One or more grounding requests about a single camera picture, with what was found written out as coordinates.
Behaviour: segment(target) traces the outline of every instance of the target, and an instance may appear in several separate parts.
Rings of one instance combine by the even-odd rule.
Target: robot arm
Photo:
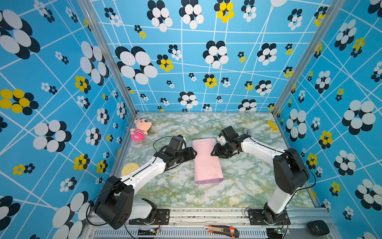
[[[127,220],[137,218],[142,218],[144,223],[152,223],[156,205],[145,198],[133,200],[133,197],[155,176],[194,159],[196,155],[192,147],[186,148],[183,136],[173,136],[168,146],[163,146],[150,161],[134,172],[120,178],[108,178],[94,205],[94,212],[114,229],[120,228]]]
[[[298,152],[292,148],[283,150],[252,139],[247,134],[238,135],[232,126],[222,130],[212,151],[212,156],[230,158],[240,152],[250,153],[274,167],[276,189],[264,205],[264,220],[277,222],[284,213],[294,193],[309,180],[309,172]]]

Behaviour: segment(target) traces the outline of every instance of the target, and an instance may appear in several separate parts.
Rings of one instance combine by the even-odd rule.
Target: green marble pattern
[[[153,126],[143,141],[131,143],[125,164],[142,166],[150,160],[155,153],[152,144],[160,137],[181,134],[190,146],[195,139],[216,138],[222,129],[230,125],[238,133],[249,128],[255,139],[287,148],[280,131],[273,131],[267,124],[268,120],[275,123],[272,114],[141,113],[139,117],[151,120]],[[158,150],[169,141],[170,138],[163,138],[155,144],[155,148]],[[276,187],[271,165],[246,153],[220,159],[220,164],[224,180],[219,184],[196,185],[194,163],[188,161],[153,178],[135,198],[147,198],[157,206],[264,206]],[[290,206],[314,207],[306,190],[299,191]]]

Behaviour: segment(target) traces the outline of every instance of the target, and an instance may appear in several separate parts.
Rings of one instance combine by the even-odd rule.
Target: pink cloth
[[[195,184],[215,184],[223,181],[219,157],[211,156],[216,139],[193,140],[192,147],[197,152],[194,159]]]

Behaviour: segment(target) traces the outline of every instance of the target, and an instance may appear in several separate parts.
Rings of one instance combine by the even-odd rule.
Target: stuffed toy
[[[131,138],[134,141],[142,141],[147,131],[151,128],[152,123],[148,119],[137,119],[134,121],[136,128],[130,129]]]

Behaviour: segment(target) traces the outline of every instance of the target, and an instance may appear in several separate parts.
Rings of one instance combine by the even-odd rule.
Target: blue patterned wallpaper
[[[91,4],[137,110],[269,112],[331,0]]]
[[[0,46],[0,239],[77,238],[125,100],[76,1],[3,1]]]
[[[381,6],[345,2],[276,114],[342,238],[382,238]]]

